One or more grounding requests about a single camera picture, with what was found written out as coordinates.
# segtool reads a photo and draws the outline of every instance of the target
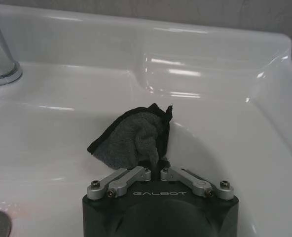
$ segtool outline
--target bathroom sink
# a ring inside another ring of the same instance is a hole
[[[11,237],[80,237],[112,170],[88,145],[123,112],[174,106],[167,157],[240,200],[238,237],[292,236],[292,56],[279,34],[0,5],[23,69],[0,86]]]

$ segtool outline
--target gray towel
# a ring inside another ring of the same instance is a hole
[[[133,168],[141,161],[155,167],[167,151],[172,106],[164,112],[156,104],[120,116],[89,148],[113,169]]]

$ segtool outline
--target white sink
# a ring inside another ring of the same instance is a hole
[[[239,237],[292,236],[292,60],[283,35],[0,5],[23,68],[0,87],[12,237],[81,237],[112,170],[87,153],[123,112],[174,105],[168,158],[240,200]]]

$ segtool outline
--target screw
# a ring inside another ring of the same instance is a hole
[[[214,197],[214,191],[213,191],[213,189],[207,189],[207,190],[205,190],[204,194],[205,194],[205,196],[206,196],[207,198],[212,198],[212,197]]]
[[[91,188],[97,189],[100,187],[100,181],[99,180],[94,180],[91,182]]]
[[[230,189],[230,183],[226,180],[223,180],[220,182],[220,187],[222,189]]]
[[[114,198],[114,197],[115,197],[115,194],[116,194],[116,192],[115,192],[114,189],[109,189],[109,190],[107,191],[107,196],[108,196],[109,198]]]

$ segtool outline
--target faucet base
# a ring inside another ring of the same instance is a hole
[[[8,74],[0,76],[0,85],[6,85],[18,80],[22,76],[22,69],[18,62],[15,62],[13,70]]]

